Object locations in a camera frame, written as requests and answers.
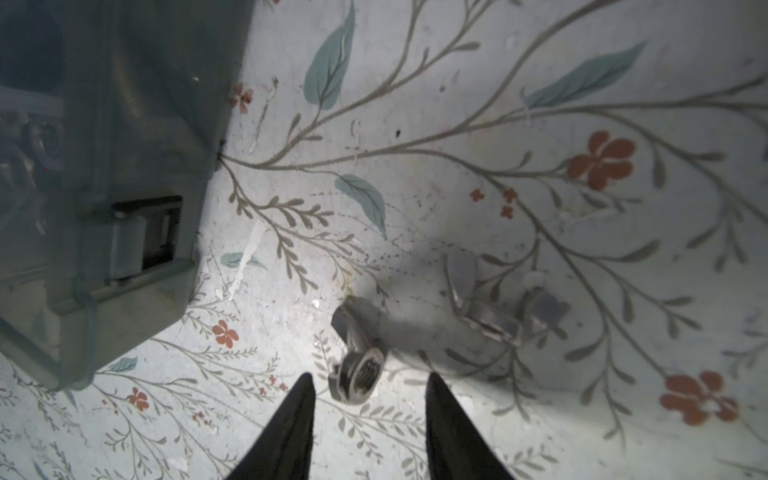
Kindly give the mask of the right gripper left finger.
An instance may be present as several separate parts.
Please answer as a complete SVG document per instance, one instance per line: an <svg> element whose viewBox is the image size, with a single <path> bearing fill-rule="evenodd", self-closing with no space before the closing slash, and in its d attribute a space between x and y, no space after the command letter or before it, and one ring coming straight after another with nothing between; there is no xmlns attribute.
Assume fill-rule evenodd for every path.
<svg viewBox="0 0 768 480"><path fill-rule="evenodd" d="M227 479L308 479L315 403L312 375L304 373Z"/></svg>

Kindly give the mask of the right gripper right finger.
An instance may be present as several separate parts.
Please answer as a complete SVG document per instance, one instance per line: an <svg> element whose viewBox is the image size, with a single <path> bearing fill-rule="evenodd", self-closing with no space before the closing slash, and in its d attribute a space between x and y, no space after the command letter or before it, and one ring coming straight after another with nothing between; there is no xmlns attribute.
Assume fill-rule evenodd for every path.
<svg viewBox="0 0 768 480"><path fill-rule="evenodd" d="M513 480L437 373L427 381L426 453L431 479Z"/></svg>

